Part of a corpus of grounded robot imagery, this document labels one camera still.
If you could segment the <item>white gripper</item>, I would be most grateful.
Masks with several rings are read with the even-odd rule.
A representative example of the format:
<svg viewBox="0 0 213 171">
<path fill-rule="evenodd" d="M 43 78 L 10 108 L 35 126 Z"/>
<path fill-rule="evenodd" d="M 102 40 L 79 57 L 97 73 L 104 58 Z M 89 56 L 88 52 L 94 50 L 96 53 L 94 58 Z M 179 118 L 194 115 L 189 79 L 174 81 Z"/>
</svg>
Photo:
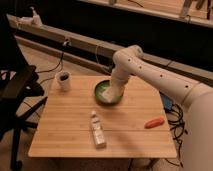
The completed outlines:
<svg viewBox="0 0 213 171">
<path fill-rule="evenodd" d="M 129 78 L 119 78 L 112 76 L 110 80 L 110 87 L 106 90 L 106 98 L 113 100 L 123 94 L 125 85 L 128 83 Z"/>
</svg>

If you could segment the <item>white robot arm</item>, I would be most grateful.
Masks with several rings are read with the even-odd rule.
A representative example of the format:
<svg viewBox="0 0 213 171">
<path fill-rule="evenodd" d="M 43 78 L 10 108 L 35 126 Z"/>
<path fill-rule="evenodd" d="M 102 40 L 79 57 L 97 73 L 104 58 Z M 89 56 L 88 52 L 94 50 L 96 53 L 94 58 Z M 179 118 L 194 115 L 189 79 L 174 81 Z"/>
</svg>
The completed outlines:
<svg viewBox="0 0 213 171">
<path fill-rule="evenodd" d="M 213 87 L 146 63 L 142 56 L 137 45 L 114 53 L 107 99 L 120 96 L 134 74 L 180 104 L 188 114 L 180 171 L 213 171 Z"/>
</svg>

